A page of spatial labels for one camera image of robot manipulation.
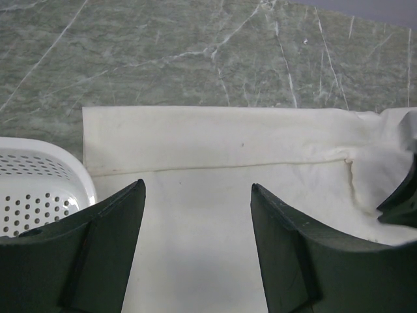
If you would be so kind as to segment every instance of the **folded white fabric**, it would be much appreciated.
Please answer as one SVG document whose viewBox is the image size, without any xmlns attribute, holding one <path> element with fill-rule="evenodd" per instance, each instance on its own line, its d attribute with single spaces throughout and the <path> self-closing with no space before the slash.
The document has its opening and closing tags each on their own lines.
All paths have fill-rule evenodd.
<svg viewBox="0 0 417 313">
<path fill-rule="evenodd" d="M 375 210 L 410 169 L 397 133 L 408 110 L 84 108 L 98 195 L 139 178 L 147 186 L 123 312 L 266 312 L 252 183 L 353 236 L 417 239 Z"/>
</svg>

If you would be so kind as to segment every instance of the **green marble table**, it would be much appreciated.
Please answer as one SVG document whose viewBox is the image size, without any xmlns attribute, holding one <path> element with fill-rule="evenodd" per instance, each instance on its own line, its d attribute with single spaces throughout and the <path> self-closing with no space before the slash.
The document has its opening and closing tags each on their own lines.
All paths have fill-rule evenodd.
<svg viewBox="0 0 417 313">
<path fill-rule="evenodd" d="M 417 104 L 411 29 L 285 1 L 2 0 L 0 136 L 82 157 L 84 106 Z"/>
</svg>

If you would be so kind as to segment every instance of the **plastic basket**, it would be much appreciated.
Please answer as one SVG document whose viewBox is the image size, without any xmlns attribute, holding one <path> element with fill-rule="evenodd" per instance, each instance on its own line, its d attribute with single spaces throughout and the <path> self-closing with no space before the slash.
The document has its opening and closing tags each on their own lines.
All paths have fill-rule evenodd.
<svg viewBox="0 0 417 313">
<path fill-rule="evenodd" d="M 14 237 L 96 203 L 83 164 L 56 145 L 0 137 L 0 236 Z"/>
</svg>

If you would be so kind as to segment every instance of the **white laundry basket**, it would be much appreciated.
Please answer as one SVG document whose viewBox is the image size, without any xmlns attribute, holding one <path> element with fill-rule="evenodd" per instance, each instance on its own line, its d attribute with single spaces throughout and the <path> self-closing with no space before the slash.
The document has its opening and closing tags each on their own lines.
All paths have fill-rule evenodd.
<svg viewBox="0 0 417 313">
<path fill-rule="evenodd" d="M 0 137 L 0 237 L 14 237 L 96 203 L 84 166 L 56 145 Z"/>
</svg>

